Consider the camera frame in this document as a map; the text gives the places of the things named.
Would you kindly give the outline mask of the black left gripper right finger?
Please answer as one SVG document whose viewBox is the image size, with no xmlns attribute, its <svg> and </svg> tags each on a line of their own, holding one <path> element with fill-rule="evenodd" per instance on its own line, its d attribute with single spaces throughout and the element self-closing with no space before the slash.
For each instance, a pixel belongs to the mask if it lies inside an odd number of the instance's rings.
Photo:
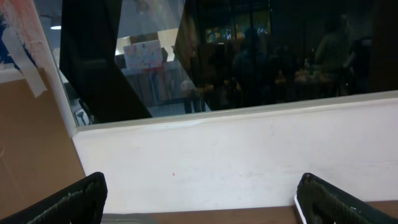
<svg viewBox="0 0 398 224">
<path fill-rule="evenodd" d="M 307 224 L 397 224 L 397 219 L 307 172 L 296 195 Z"/>
</svg>

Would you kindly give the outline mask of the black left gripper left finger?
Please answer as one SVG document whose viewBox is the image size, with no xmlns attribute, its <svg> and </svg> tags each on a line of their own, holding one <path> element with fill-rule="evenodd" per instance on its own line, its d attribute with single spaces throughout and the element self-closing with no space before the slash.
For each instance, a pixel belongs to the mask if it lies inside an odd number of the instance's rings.
<svg viewBox="0 0 398 224">
<path fill-rule="evenodd" d="M 1 224 L 100 224 L 108 189 L 95 172 L 1 220 Z"/>
</svg>

